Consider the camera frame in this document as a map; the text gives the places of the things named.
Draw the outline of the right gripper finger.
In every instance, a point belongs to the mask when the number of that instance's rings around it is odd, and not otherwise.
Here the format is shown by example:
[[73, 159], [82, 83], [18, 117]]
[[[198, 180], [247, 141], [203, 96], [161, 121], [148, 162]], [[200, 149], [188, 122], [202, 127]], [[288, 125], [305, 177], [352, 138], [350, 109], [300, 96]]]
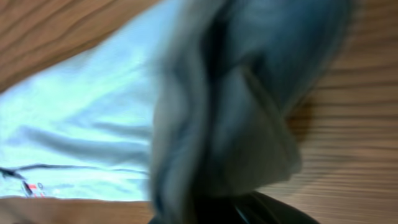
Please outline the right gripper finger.
[[232, 197], [195, 194], [193, 211], [197, 224], [319, 224], [301, 210], [256, 191]]

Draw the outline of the light blue printed t-shirt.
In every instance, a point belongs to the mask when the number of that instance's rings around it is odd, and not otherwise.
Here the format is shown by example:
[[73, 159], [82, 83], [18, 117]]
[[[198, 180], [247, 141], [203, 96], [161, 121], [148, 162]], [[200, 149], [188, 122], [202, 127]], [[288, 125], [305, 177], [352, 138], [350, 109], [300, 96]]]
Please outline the light blue printed t-shirt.
[[347, 0], [161, 1], [1, 94], [1, 197], [148, 201], [195, 223], [302, 167], [287, 117], [338, 51]]

